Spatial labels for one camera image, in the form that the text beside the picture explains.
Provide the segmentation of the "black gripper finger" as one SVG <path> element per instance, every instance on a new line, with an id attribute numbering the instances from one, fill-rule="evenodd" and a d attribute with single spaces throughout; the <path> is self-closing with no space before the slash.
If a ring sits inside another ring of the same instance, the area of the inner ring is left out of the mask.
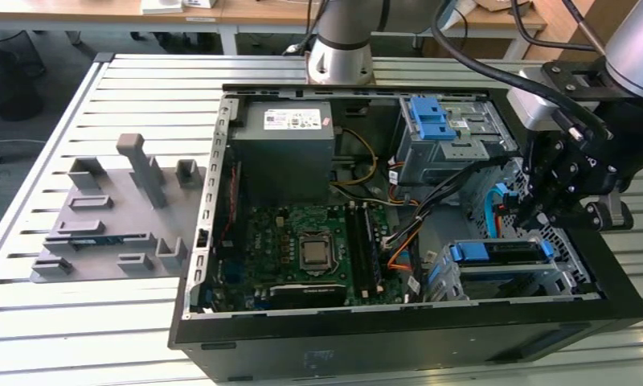
<path id="1" fill-rule="evenodd" d="M 558 131 L 536 132 L 528 137 L 524 172 L 528 176 L 526 195 L 517 213 L 518 228 L 540 228 L 537 217 L 544 214 L 553 223 L 574 204 L 569 183 L 578 174 L 568 137 Z"/>
<path id="2" fill-rule="evenodd" d="M 634 217 L 621 194 L 614 191 L 601 195 L 597 201 L 584 207 L 566 207 L 546 214 L 548 222 L 556 228 L 589 229 L 597 232 L 630 230 Z"/>

